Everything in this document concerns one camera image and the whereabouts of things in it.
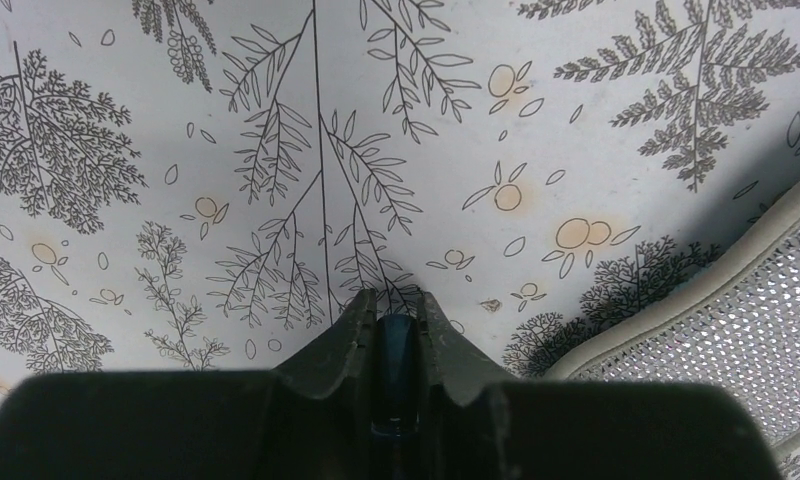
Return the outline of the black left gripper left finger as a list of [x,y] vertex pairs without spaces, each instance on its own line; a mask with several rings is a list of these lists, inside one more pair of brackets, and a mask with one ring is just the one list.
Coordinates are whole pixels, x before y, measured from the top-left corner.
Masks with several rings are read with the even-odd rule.
[[0,479],[364,479],[376,296],[270,370],[46,374],[0,406]]

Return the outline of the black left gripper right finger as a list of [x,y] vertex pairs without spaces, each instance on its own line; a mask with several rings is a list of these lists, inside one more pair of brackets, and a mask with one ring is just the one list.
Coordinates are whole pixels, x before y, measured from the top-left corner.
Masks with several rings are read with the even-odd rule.
[[421,462],[429,479],[776,479],[751,416],[722,389],[526,380],[417,304]]

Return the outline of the dark teal ribbed mug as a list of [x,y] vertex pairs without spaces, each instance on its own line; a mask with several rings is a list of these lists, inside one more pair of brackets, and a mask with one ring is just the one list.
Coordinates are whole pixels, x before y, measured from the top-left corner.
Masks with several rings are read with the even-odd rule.
[[372,433],[383,441],[400,442],[416,432],[419,417],[415,318],[389,314],[377,327]]

